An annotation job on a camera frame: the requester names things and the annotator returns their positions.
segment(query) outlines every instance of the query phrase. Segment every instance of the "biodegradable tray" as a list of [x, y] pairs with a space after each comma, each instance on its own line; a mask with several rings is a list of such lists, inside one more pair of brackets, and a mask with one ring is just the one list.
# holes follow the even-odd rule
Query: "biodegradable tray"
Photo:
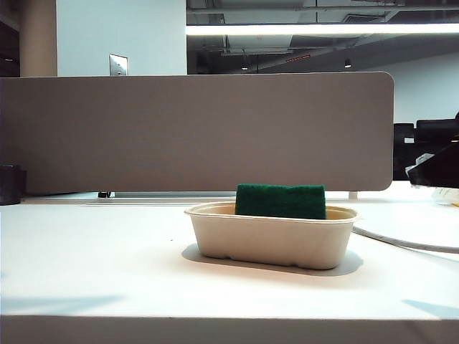
[[310, 269], [331, 269], [344, 256], [355, 210], [327, 206], [327, 220], [235, 215], [235, 202], [193, 206], [190, 215], [199, 251], [230, 258]]

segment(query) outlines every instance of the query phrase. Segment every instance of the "gray partition panel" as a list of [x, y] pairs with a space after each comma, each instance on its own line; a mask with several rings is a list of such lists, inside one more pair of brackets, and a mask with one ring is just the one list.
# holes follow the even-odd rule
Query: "gray partition panel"
[[393, 80], [382, 72], [0, 80], [1, 162], [28, 192], [382, 190]]

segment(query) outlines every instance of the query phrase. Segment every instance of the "desk surface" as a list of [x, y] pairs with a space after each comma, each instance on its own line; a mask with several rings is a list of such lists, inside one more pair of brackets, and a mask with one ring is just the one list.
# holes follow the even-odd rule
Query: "desk surface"
[[[459, 246], [459, 208], [435, 204], [431, 193], [394, 183], [358, 201], [329, 194], [337, 197], [328, 202], [360, 211], [356, 225], [370, 231]], [[458, 324], [456, 254], [352, 234], [331, 270], [210, 259], [199, 254], [186, 205], [93, 197], [0, 209], [2, 315]]]

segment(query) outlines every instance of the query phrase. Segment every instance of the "sponge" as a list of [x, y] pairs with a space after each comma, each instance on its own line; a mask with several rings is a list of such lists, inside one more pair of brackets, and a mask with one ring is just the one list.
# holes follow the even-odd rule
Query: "sponge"
[[239, 184], [236, 215], [325, 219], [323, 185]]

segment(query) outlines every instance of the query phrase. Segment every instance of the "cable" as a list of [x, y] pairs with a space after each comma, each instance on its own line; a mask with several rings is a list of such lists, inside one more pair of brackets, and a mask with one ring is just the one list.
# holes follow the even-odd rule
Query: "cable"
[[449, 247], [449, 246], [437, 246], [437, 245], [428, 245], [428, 244], [418, 244], [417, 242], [406, 242], [405, 240], [399, 240], [391, 238], [389, 236], [384, 236], [376, 234], [365, 229], [354, 227], [352, 231], [356, 234], [363, 235], [364, 237], [369, 237], [371, 239], [379, 240], [381, 242], [386, 242], [391, 245], [399, 247], [408, 247], [410, 249], [423, 249], [425, 251], [434, 251], [434, 252], [443, 252], [443, 253], [455, 253], [459, 254], [459, 247]]

